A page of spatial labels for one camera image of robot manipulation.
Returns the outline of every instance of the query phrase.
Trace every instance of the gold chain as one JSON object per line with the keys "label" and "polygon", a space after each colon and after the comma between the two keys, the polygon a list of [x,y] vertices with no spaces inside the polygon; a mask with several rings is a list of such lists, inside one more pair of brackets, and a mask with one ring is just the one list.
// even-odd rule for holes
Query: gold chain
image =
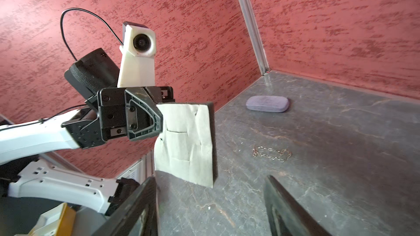
{"label": "gold chain", "polygon": [[[267,155],[267,154],[262,154],[259,150],[261,150],[261,151],[264,151],[264,150],[276,151],[280,154],[280,156],[273,157],[273,156],[270,156],[270,155]],[[287,152],[286,158],[285,159],[281,158],[281,156],[283,156],[283,154],[285,154],[286,152]],[[286,160],[288,160],[288,158],[291,157],[291,152],[288,151],[287,149],[282,149],[280,151],[280,150],[275,150],[275,149],[270,149],[270,148],[265,148],[265,147],[254,146],[254,148],[252,149],[252,155],[254,157],[260,156],[260,157],[266,157],[266,158],[269,158],[269,159],[272,159],[272,160],[280,160],[281,162],[285,162]]]}

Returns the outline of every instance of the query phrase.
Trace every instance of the red textured wall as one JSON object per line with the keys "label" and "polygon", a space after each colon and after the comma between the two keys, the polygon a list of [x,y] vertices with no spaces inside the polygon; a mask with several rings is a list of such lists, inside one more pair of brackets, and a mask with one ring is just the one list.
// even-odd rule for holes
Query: red textured wall
{"label": "red textured wall", "polygon": [[[15,123],[83,102],[63,77],[73,60],[59,19],[69,7],[99,14],[120,37],[124,21],[153,29],[156,84],[172,86],[179,102],[213,101],[217,109],[260,76],[238,0],[1,0],[0,113]],[[98,19],[69,12],[64,21],[76,57],[102,47],[119,65],[117,41]],[[60,154],[89,174],[114,177],[153,142],[120,138]]]}
{"label": "red textured wall", "polygon": [[251,0],[271,69],[420,99],[420,0]]}

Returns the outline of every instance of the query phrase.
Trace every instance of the yellow object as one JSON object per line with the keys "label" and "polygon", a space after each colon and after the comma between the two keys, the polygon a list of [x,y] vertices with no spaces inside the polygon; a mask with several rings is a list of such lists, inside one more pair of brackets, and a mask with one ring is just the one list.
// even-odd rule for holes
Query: yellow object
{"label": "yellow object", "polygon": [[76,217],[76,211],[68,207],[66,202],[62,204],[64,204],[65,207],[61,212],[60,221],[58,222],[59,224],[55,236],[71,236],[74,218]]}

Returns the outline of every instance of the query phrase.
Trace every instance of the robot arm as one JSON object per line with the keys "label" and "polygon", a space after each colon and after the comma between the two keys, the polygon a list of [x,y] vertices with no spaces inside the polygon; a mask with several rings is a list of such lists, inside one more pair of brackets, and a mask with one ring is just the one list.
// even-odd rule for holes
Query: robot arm
{"label": "robot arm", "polygon": [[[0,167],[58,149],[91,148],[109,139],[131,141],[157,136],[163,116],[156,104],[174,102],[171,87],[156,87],[155,33],[135,23],[123,24],[121,69],[102,49],[72,64],[66,80],[86,99],[86,108],[42,122],[0,126]],[[4,175],[10,197],[41,197],[90,207],[110,215],[139,184],[103,179],[60,169],[39,159]]]}

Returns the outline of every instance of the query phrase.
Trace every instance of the gray marble surface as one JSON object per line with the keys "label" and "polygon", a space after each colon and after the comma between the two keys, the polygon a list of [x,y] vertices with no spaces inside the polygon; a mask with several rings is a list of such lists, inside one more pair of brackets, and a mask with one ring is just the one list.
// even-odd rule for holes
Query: gray marble surface
{"label": "gray marble surface", "polygon": [[[291,106],[247,110],[254,95]],[[160,235],[270,235],[267,175],[332,235],[420,235],[419,122],[419,105],[271,72],[216,113],[212,189],[157,172]],[[292,156],[254,158],[254,146]]]}

